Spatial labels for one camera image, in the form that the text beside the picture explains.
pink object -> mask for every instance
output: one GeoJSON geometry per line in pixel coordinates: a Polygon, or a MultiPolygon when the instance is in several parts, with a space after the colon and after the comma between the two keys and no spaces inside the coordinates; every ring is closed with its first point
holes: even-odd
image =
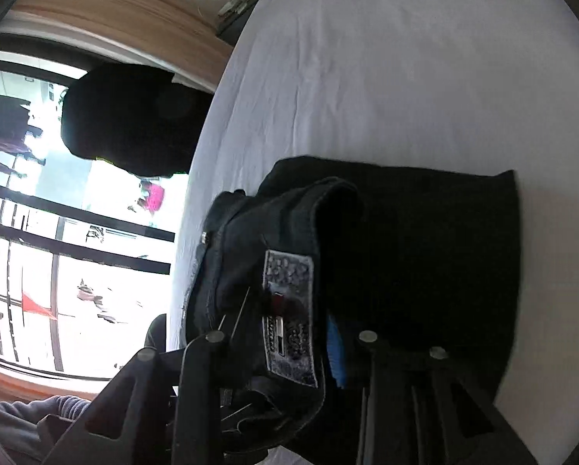
{"type": "Polygon", "coordinates": [[[155,183],[148,185],[149,196],[146,199],[146,206],[149,211],[155,212],[160,209],[165,198],[165,190],[155,183]]]}

red flag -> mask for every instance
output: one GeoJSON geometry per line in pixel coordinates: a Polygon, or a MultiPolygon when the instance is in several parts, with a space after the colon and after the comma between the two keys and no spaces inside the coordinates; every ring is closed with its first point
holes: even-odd
{"type": "Polygon", "coordinates": [[[36,313],[37,315],[48,316],[51,320],[56,320],[50,309],[40,306],[31,297],[24,292],[22,293],[22,310],[28,313],[36,313]]]}

bed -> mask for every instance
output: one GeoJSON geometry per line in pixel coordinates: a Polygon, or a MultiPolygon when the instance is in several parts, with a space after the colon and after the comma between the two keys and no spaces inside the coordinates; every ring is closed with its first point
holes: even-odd
{"type": "Polygon", "coordinates": [[[523,282],[496,402],[561,464],[579,441],[579,22],[563,0],[260,0],[192,163],[170,347],[214,197],[303,154],[517,171],[523,282]]]}

window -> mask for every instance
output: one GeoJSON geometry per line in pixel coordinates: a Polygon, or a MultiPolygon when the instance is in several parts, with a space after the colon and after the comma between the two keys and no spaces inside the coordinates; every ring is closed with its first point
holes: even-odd
{"type": "Polygon", "coordinates": [[[0,37],[0,142],[21,144],[0,145],[0,357],[112,377],[167,310],[188,177],[141,180],[68,152],[67,86],[101,61],[0,37]],[[153,212],[138,201],[152,187],[163,192],[153,212]]]}

white sheet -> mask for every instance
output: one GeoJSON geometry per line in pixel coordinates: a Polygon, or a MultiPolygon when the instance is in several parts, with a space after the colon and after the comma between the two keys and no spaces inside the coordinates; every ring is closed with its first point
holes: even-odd
{"type": "Polygon", "coordinates": [[[524,281],[497,402],[560,465],[579,439],[579,23],[563,0],[261,0],[192,164],[172,346],[211,201],[301,154],[519,172],[524,281]]]}

